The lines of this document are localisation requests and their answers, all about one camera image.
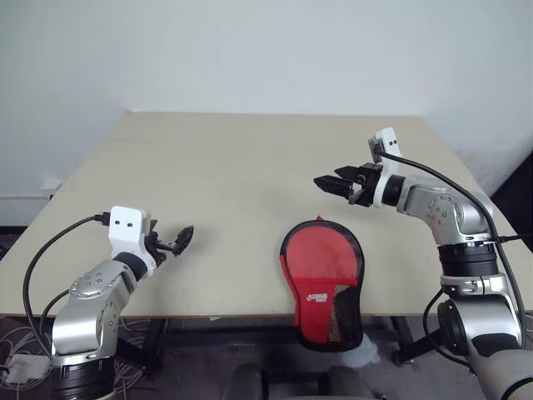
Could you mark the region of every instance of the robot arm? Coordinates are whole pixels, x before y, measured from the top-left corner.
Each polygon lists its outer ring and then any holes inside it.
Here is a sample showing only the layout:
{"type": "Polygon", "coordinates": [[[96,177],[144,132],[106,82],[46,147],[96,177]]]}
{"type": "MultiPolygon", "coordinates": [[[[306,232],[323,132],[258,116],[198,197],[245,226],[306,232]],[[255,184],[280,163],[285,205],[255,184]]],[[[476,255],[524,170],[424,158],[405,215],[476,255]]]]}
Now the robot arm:
{"type": "MultiPolygon", "coordinates": [[[[487,398],[531,398],[533,352],[519,344],[521,326],[506,275],[498,272],[485,217],[439,179],[396,175],[396,162],[380,156],[400,154],[391,128],[377,133],[369,144],[374,163],[339,168],[339,177],[318,177],[316,185],[350,204],[385,204],[424,221],[438,247],[441,287],[449,296],[438,307],[444,344],[468,360],[487,398]],[[355,192],[353,183],[361,189],[355,192]]],[[[482,193],[474,196],[492,214],[489,199],[482,193]]]]}
{"type": "Polygon", "coordinates": [[[192,238],[193,228],[186,227],[174,243],[161,242],[156,222],[143,210],[111,210],[112,259],[74,281],[53,325],[54,398],[112,398],[120,313],[137,282],[165,261],[158,249],[178,255],[192,238]]]}

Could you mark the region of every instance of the white label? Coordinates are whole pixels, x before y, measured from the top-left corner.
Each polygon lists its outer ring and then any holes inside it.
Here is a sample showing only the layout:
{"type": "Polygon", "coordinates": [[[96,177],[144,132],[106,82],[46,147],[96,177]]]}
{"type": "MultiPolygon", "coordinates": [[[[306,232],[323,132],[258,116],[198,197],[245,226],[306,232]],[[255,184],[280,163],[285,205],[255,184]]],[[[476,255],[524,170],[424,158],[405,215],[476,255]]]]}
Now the white label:
{"type": "Polygon", "coordinates": [[[315,300],[317,303],[325,303],[327,300],[327,293],[308,294],[306,300],[308,302],[315,300]]]}

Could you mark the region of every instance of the black cable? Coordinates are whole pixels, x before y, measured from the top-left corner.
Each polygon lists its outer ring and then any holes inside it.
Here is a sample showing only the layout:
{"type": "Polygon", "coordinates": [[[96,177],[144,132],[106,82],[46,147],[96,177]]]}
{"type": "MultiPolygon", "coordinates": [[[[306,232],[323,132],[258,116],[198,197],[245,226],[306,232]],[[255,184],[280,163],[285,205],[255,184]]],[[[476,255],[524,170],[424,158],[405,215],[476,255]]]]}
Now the black cable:
{"type": "Polygon", "coordinates": [[[68,289],[67,290],[63,290],[56,297],[54,297],[49,304],[47,304],[47,306],[44,308],[44,310],[42,310],[41,320],[39,321],[39,333],[41,334],[41,336],[43,338],[45,338],[45,340],[46,340],[46,336],[44,336],[44,323],[47,321],[48,312],[50,311],[50,308],[52,308],[54,306],[54,304],[56,304],[59,300],[61,300],[63,297],[65,297],[67,295],[68,295],[68,289]]]}
{"type": "MultiPolygon", "coordinates": [[[[402,164],[410,165],[411,167],[421,169],[422,171],[429,173],[430,175],[433,175],[436,178],[439,178],[442,182],[448,184],[450,187],[454,188],[457,192],[465,196],[468,200],[470,200],[483,214],[483,217],[485,217],[485,220],[487,224],[489,225],[489,229],[491,230],[491,236],[492,241],[494,241],[494,245],[496,246],[496,251],[498,252],[498,255],[500,256],[501,263],[503,264],[503,268],[506,270],[507,277],[509,278],[509,283],[511,284],[511,288],[513,290],[513,293],[515,294],[515,300],[516,300],[516,306],[518,307],[518,320],[521,325],[522,332],[526,332],[526,310],[524,309],[524,302],[522,301],[522,296],[520,294],[520,289],[518,288],[518,283],[516,282],[515,274],[513,273],[511,269],[511,265],[509,264],[509,260],[507,260],[506,253],[503,250],[503,247],[498,242],[498,231],[496,230],[496,225],[494,224],[494,220],[492,219],[491,214],[488,212],[488,210],[485,208],[485,206],[479,201],[479,199],[476,198],[472,193],[468,192],[466,189],[464,189],[461,185],[458,183],[455,183],[445,175],[442,175],[440,172],[437,172],[436,170],[427,167],[424,164],[420,164],[416,161],[408,160],[403,157],[393,156],[392,154],[389,154],[387,152],[383,152],[382,150],[376,151],[377,154],[384,158],[388,158],[390,160],[397,161],[402,164]]],[[[522,335],[522,347],[526,346],[526,335],[522,335]]]]}
{"type": "Polygon", "coordinates": [[[30,278],[32,277],[32,272],[35,266],[37,265],[37,261],[39,261],[39,258],[48,250],[50,246],[52,246],[57,240],[59,240],[61,237],[66,235],[67,233],[71,232],[75,228],[79,227],[80,225],[83,225],[84,223],[88,223],[90,221],[97,221],[100,216],[92,216],[84,218],[78,222],[75,222],[70,227],[67,227],[63,229],[60,233],[58,233],[56,236],[48,240],[44,244],[44,246],[41,247],[41,249],[37,252],[35,257],[33,257],[33,260],[30,262],[30,264],[27,266],[26,275],[24,275],[24,283],[22,285],[22,301],[24,303],[24,311],[26,311],[26,317],[27,322],[30,324],[30,328],[33,331],[33,334],[35,335],[35,338],[37,339],[38,343],[41,345],[42,350],[46,353],[46,355],[49,358],[52,358],[52,354],[50,353],[50,350],[48,349],[44,337],[41,336],[39,331],[37,330],[37,322],[35,321],[35,318],[33,316],[32,312],[32,306],[30,304],[30,278]]]}
{"type": "Polygon", "coordinates": [[[439,349],[435,341],[433,340],[433,337],[430,335],[430,331],[427,328],[427,315],[430,313],[431,307],[433,307],[433,304],[438,300],[438,298],[442,295],[442,289],[439,289],[439,291],[436,293],[436,295],[430,300],[429,303],[427,303],[426,309],[424,310],[424,313],[422,314],[422,327],[424,328],[424,334],[426,335],[426,338],[431,343],[431,346],[444,358],[449,359],[450,361],[453,361],[454,363],[458,363],[460,365],[464,365],[465,367],[470,368],[470,364],[466,361],[463,361],[457,357],[453,357],[447,352],[443,352],[439,349]]]}
{"type": "Polygon", "coordinates": [[[513,235],[513,236],[499,236],[498,242],[507,243],[507,242],[510,242],[511,240],[525,239],[525,238],[530,238],[531,236],[533,236],[533,233],[521,233],[519,235],[513,235]]]}

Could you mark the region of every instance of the table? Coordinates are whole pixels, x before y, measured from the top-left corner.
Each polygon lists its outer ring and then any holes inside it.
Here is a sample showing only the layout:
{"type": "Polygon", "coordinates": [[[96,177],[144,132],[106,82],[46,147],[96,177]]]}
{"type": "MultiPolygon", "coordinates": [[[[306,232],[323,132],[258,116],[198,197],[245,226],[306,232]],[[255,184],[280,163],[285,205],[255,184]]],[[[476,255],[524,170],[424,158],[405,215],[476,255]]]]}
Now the table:
{"type": "MultiPolygon", "coordinates": [[[[366,140],[389,126],[406,157],[480,190],[422,117],[130,112],[0,263],[0,313],[23,314],[22,277],[53,234],[118,204],[151,212],[163,238],[195,226],[190,247],[140,282],[123,316],[292,314],[278,260],[281,241],[293,226],[317,215],[345,225],[361,243],[363,313],[420,314],[440,286],[429,228],[392,207],[349,206],[312,181],[338,167],[371,162],[366,140]]],[[[495,214],[500,234],[514,234],[500,211],[495,214]]],[[[521,241],[505,246],[526,308],[532,309],[531,253],[521,241]]],[[[36,315],[109,255],[107,229],[97,223],[54,245],[32,276],[36,315]]]]}

